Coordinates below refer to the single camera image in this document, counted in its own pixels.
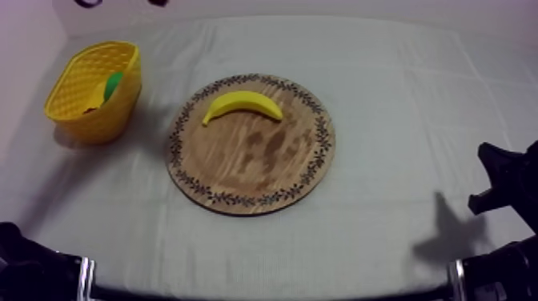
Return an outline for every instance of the yellow basket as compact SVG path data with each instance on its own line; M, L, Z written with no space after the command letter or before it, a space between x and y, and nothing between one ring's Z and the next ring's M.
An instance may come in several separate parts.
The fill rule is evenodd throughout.
M84 114L97 84L118 71L122 71L123 76L108 101ZM140 54L136 45L120 41L95 44L69 61L46 100L45 115L80 142L109 142L125 129L141 83Z

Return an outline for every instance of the yellow banana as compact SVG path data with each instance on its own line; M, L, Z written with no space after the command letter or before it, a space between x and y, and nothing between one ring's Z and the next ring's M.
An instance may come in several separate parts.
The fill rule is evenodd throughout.
M267 96L252 91L235 91L220 95L215 99L209 106L202 124L207 126L212 118L234 110L253 110L275 120L282 120L282 111L279 106Z

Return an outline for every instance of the green toy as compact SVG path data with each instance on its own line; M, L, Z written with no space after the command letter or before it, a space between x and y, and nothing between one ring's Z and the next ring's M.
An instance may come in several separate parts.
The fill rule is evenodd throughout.
M110 96L112 95L116 87L118 86L119 81L122 80L122 77L123 77L123 72L121 71L114 72L113 74L110 75L110 77L106 81L104 101L102 103L105 103L110 98Z

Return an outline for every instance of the wood grain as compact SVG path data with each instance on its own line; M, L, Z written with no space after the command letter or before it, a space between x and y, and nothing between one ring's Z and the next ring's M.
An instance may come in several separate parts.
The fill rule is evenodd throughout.
M250 90L273 99L281 122L236 111L202 126L222 94ZM265 74L224 78L199 90L171 125L167 167L195 203L230 215L261 215L310 192L331 165L335 132L321 102L300 85Z

